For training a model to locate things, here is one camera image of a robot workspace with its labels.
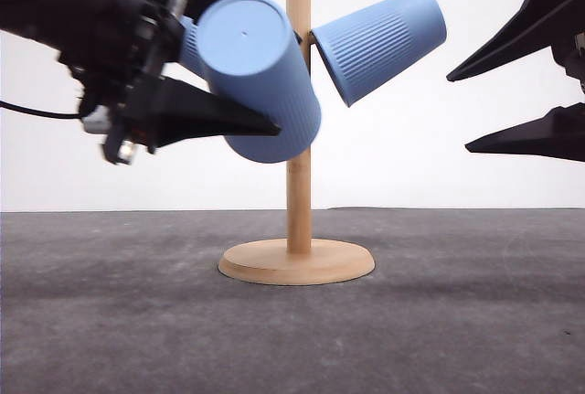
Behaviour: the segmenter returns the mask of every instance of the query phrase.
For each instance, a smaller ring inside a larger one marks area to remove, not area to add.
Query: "wooden mug tree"
[[[311,71],[311,0],[286,0],[292,27]],[[343,282],[370,273],[374,259],[365,248],[312,239],[311,149],[287,162],[287,239],[244,243],[227,250],[219,270],[229,277],[263,284]]]

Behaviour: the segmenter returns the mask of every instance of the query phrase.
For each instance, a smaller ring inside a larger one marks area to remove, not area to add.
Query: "black cable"
[[[15,104],[6,103],[5,101],[0,100],[0,108],[5,108],[10,111],[16,111],[20,113],[25,113],[27,115],[36,115],[37,117],[45,117],[45,118],[54,118],[57,120],[78,120],[81,118],[81,115],[78,113],[56,113],[56,112],[46,112],[46,111],[37,111],[36,109],[25,108],[23,106],[16,106]]]

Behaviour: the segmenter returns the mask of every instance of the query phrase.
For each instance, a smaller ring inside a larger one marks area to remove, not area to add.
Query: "gray carpet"
[[[217,271],[281,211],[4,214],[5,394],[585,392],[585,210],[336,209],[339,284]]]

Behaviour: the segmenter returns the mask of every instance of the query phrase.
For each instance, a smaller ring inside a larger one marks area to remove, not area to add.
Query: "white backdrop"
[[[313,0],[313,25],[377,1]],[[313,52],[313,83],[323,106],[313,147],[314,208],[584,207],[585,164],[463,148],[483,134],[582,101],[579,83],[565,77],[549,49],[471,80],[446,81],[523,0],[438,1],[447,43],[351,109]],[[80,87],[55,57],[3,34],[3,99],[72,112]],[[178,66],[167,73],[203,84]],[[100,142],[77,122],[3,112],[3,210],[285,207],[285,164],[252,163],[222,138],[175,144],[156,156],[141,151],[132,166],[105,163]]]

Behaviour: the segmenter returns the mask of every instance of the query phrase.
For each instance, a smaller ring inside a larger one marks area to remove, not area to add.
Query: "ribbed blue cup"
[[[197,50],[211,92],[262,112],[278,136],[227,136],[242,156],[278,163],[309,147],[321,109],[284,11],[271,0],[219,0],[199,19]]]
[[[342,99],[351,106],[447,38],[436,0],[386,0],[313,30]]]
[[[185,28],[185,34],[179,63],[199,77],[203,77],[201,58],[197,50],[197,26],[193,24],[193,19],[187,16],[181,18],[181,24]]]

